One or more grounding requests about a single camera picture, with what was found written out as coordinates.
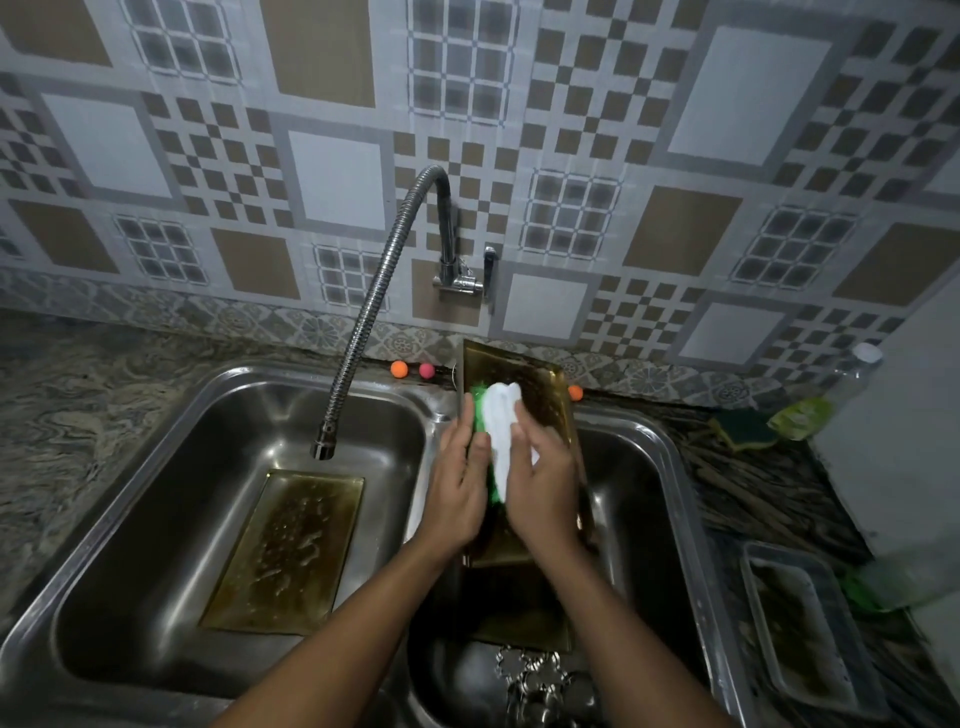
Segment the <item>green sponge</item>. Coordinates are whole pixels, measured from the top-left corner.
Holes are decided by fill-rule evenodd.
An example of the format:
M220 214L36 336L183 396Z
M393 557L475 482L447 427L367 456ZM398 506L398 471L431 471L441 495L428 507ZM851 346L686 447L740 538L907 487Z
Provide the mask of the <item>green sponge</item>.
M767 417L755 409L725 409L708 422L734 452L744 449L771 448L779 435L767 424Z
M483 423L483 410L480 406L480 402L483 401L483 396L487 393L488 387L484 385L477 385L475 387L470 387L470 393L473 395L473 431L474 432L486 432L487 429L484 427ZM500 494L496 492L496 481L493 479L493 462L490 463L490 467L487 468L487 493L490 501L490 505L497 505L503 501L500 500Z

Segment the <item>white cloth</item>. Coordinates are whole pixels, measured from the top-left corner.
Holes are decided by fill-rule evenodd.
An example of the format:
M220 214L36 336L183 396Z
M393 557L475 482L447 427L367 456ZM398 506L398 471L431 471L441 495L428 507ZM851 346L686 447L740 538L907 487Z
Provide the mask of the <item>white cloth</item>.
M520 385L491 384L480 401L483 425L490 435L493 459L493 482L500 502L507 502L507 477L510 475L510 425L516 422L514 404L522 399ZM530 448L531 462L540 459L536 450Z

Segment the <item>marble countertop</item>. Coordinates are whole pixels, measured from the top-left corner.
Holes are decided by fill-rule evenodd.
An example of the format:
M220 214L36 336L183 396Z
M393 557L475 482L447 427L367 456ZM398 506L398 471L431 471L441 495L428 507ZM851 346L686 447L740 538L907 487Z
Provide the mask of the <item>marble countertop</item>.
M237 358L330 371L330 357L244 340L219 341L4 311L0 321L0 616L184 391ZM759 657L739 571L744 540L811 551L837 569L870 552L806 445L731 454L709 412L589 393L660 421L700 497L725 598L741 636L764 726L868 726L781 697ZM858 619L880 673L892 724L960 725L960 707L907 617ZM0 618L0 630L9 623Z

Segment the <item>wall-mounted tap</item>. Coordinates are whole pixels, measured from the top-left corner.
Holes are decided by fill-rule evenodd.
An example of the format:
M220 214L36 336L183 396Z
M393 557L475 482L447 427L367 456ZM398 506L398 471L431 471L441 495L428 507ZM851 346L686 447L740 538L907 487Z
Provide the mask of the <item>wall-mounted tap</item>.
M367 346L367 339L373 328L373 322L376 320L376 314L379 312L383 297L387 293L387 287L394 275L396 263L400 260L403 243L413 227L417 211L423 204L431 185L435 185L437 188L437 213L440 220L441 244L440 273L434 277L433 284L444 291L476 296L484 293L486 283L488 296L490 295L493 266L497 258L496 251L493 248L487 248L484 251L485 280L477 280L472 271L457 256L456 228L452 214L453 202L450 199L450 180L440 165L432 164L417 175L413 186L400 205L394 226L387 237L387 245L383 250L383 256L380 257L380 265L376 269L376 275L373 276L373 283L370 290L367 291L367 298L363 301L360 314L353 325L353 334L350 335L343 361L340 362L340 369L337 371L333 386L330 388L330 399L326 404L324 421L317 433L317 440L310 450L311 454L318 460L329 460L333 457L333 451L337 447L337 425L340 421L340 410L343 409L344 402L347 400L347 392L353 382L353 375L360 363L363 350Z

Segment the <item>transparent container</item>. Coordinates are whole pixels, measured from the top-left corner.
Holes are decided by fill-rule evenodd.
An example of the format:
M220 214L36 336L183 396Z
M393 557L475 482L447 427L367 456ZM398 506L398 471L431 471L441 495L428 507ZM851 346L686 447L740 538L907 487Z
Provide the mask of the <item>transparent container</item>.
M928 544L882 556L844 580L844 592L863 609L892 612L960 590L960 527Z
M819 708L886 718L886 696L830 567L804 551L751 541L741 569L774 687Z
M882 363L883 352L873 344L863 343L838 354L827 364L822 383L828 389L823 398L830 403L831 417L867 388Z
M822 394L784 407L767 424L788 440L804 440L816 434L847 402L867 388L882 362L880 349L873 344L857 344L827 364L816 382Z

